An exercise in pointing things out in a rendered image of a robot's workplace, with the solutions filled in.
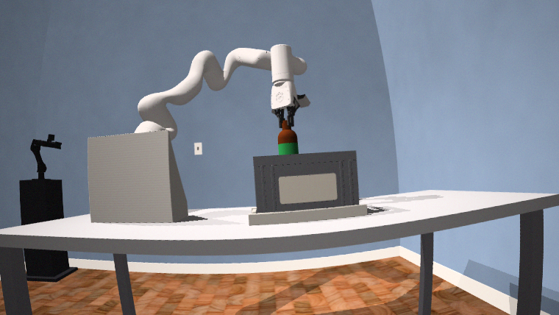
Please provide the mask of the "brown bottle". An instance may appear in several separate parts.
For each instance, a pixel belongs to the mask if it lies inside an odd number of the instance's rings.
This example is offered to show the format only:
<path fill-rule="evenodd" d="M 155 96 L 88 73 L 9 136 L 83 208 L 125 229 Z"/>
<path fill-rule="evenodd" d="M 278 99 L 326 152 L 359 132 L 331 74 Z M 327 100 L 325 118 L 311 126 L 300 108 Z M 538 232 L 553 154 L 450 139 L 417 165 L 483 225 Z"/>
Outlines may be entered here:
<path fill-rule="evenodd" d="M 282 121 L 282 131 L 278 135 L 279 155 L 299 154 L 296 133 L 288 126 L 287 120 Z"/>

